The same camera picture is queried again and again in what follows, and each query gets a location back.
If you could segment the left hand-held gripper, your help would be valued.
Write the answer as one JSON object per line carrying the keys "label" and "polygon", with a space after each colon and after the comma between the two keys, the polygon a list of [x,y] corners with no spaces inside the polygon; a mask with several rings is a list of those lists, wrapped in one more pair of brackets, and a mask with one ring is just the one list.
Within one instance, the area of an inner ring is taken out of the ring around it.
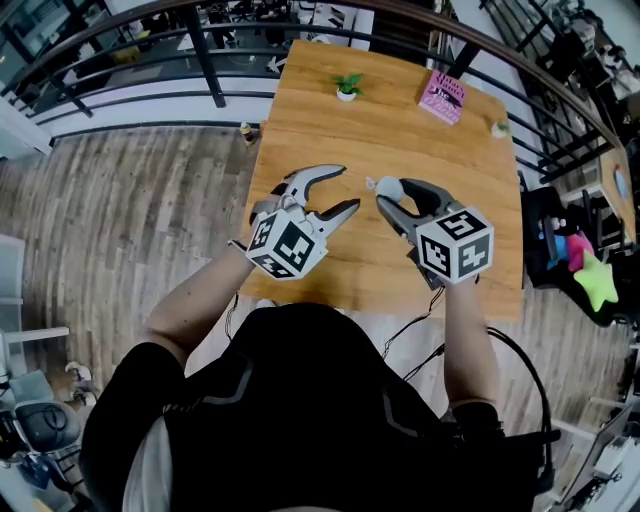
{"label": "left hand-held gripper", "polygon": [[359,209],[360,200],[344,200],[323,213],[302,204],[310,188],[333,179],[345,166],[323,164],[297,169],[287,175],[267,200],[257,202],[250,214],[251,239],[245,257],[273,279],[301,279],[328,254],[326,241]]}

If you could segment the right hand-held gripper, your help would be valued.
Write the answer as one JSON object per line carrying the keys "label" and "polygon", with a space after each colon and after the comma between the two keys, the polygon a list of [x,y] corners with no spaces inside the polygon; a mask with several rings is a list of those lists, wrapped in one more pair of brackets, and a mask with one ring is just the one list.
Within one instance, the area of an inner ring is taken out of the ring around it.
{"label": "right hand-held gripper", "polygon": [[431,289],[475,279],[492,265],[494,227],[477,208],[461,205],[430,182],[401,178],[400,184],[417,214],[385,195],[376,196],[376,205],[399,236],[415,235],[407,257]]}

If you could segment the white round tape measure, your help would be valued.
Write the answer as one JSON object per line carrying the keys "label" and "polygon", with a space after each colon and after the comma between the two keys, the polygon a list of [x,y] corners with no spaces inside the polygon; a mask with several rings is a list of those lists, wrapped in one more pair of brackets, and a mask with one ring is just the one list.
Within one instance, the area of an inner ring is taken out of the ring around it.
{"label": "white round tape measure", "polygon": [[394,202],[400,202],[404,197],[404,189],[400,180],[393,176],[384,176],[379,180],[367,177],[366,186],[376,196],[385,196]]}

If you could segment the person's right forearm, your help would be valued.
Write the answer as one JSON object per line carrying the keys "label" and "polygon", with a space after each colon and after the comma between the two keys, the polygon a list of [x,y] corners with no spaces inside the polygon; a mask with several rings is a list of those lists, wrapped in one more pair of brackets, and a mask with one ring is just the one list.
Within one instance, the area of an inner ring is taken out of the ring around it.
{"label": "person's right forearm", "polygon": [[498,360],[472,279],[445,288],[444,384],[451,408],[496,405]]}

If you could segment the person's left forearm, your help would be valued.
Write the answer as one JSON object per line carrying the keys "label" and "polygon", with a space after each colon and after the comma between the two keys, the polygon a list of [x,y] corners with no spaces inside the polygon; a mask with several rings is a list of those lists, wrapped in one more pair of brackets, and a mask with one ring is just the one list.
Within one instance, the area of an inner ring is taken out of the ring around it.
{"label": "person's left forearm", "polygon": [[167,349],[185,366],[254,270],[231,246],[163,298],[144,323],[143,339]]}

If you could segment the potted plant in white pot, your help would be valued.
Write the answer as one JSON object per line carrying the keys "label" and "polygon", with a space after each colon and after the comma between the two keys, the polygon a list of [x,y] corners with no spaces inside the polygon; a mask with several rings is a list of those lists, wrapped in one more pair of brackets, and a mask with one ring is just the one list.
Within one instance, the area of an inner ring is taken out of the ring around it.
{"label": "potted plant in white pot", "polygon": [[334,76],[332,80],[337,87],[337,97],[343,102],[350,102],[357,96],[362,95],[362,90],[360,88],[361,78],[361,74]]}

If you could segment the pink book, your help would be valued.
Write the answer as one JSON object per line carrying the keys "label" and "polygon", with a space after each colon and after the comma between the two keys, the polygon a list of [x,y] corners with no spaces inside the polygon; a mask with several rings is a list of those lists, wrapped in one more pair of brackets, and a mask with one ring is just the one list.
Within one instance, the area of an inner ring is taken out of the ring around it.
{"label": "pink book", "polygon": [[460,120],[465,96],[465,88],[455,78],[433,70],[418,106],[453,126]]}

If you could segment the black office chair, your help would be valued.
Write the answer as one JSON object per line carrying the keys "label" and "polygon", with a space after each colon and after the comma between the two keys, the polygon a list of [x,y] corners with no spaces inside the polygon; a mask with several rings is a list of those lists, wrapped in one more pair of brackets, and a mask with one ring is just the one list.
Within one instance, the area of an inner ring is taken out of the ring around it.
{"label": "black office chair", "polygon": [[[565,206],[555,188],[542,187],[522,192],[521,202],[524,263],[532,285],[561,290],[601,327],[612,322],[640,325],[640,245],[632,244],[634,252],[626,255],[628,246],[620,241],[611,256],[604,256],[602,200],[584,193],[581,206]],[[579,231],[591,242],[593,255],[613,268],[619,301],[605,302],[599,312],[593,311],[584,289],[574,280],[568,260],[546,269],[553,236],[568,237]]]}

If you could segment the blue cushion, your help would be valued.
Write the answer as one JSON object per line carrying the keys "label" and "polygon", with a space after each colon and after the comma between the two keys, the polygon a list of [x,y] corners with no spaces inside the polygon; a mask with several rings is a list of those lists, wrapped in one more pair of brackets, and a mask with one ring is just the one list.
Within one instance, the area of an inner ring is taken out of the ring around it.
{"label": "blue cushion", "polygon": [[551,270],[558,265],[560,261],[568,260],[567,237],[562,235],[554,235],[549,245],[550,256],[546,265],[547,270]]}

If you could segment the pink cushion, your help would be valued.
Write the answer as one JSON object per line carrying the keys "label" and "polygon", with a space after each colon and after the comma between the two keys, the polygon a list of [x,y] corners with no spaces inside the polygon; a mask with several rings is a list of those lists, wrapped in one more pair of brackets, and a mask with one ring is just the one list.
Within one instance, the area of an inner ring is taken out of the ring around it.
{"label": "pink cushion", "polygon": [[584,255],[586,253],[593,255],[594,249],[591,242],[582,231],[568,236],[566,244],[568,269],[570,272],[575,273],[583,268]]}

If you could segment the black railing with wooden handrail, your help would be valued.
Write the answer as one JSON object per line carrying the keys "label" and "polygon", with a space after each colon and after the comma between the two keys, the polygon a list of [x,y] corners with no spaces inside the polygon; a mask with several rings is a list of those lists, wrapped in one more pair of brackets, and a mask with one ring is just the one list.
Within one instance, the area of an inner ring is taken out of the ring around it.
{"label": "black railing with wooden handrail", "polygon": [[361,48],[473,78],[503,94],[518,162],[545,181],[620,144],[598,85],[576,54],[578,82],[527,56],[551,19],[534,1],[472,0],[509,27],[508,46],[461,23],[450,0],[0,0],[0,98],[39,125],[157,98],[156,83],[223,108],[269,99],[299,40]]}

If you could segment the green star cushion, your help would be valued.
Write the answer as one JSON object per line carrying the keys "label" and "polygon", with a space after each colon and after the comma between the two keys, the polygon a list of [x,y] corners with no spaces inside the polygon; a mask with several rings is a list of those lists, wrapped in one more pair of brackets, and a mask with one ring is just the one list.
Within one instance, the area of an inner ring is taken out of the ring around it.
{"label": "green star cushion", "polygon": [[574,273],[574,280],[584,289],[594,312],[599,312],[605,302],[619,301],[612,265],[587,250],[583,251],[583,266]]}

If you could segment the small wooden side table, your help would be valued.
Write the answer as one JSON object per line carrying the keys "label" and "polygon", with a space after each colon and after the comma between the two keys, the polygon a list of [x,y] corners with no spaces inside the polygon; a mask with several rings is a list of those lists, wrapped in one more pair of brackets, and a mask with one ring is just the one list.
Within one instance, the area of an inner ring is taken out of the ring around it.
{"label": "small wooden side table", "polygon": [[[628,187],[628,197],[622,200],[616,189],[614,180],[615,168],[619,166]],[[626,152],[623,148],[613,148],[600,157],[601,187],[616,216],[624,221],[630,237],[635,236],[635,210],[633,202],[632,182]]]}

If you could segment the person's black shirt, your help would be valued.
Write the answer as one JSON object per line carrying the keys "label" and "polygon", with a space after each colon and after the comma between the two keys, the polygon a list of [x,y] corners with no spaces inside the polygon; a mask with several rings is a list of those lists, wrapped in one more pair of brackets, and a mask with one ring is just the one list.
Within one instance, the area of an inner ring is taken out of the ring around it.
{"label": "person's black shirt", "polygon": [[135,346],[80,468],[102,512],[531,512],[541,457],[488,404],[443,423],[355,322],[304,303],[253,311],[192,375]]}

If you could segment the grey round-faced device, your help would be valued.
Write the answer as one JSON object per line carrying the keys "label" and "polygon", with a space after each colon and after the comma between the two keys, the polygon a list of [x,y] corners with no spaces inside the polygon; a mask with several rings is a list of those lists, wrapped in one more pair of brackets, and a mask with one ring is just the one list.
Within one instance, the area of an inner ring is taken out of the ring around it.
{"label": "grey round-faced device", "polygon": [[75,410],[57,401],[28,401],[16,406],[14,414],[29,448],[48,453],[73,445],[81,434]]}

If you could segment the white shelf frame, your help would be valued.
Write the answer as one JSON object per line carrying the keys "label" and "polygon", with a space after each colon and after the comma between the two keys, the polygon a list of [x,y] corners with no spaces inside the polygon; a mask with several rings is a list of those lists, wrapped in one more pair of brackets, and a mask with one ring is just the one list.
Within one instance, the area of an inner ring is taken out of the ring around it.
{"label": "white shelf frame", "polygon": [[0,383],[26,372],[24,344],[68,336],[68,327],[24,330],[25,242],[0,234]]}

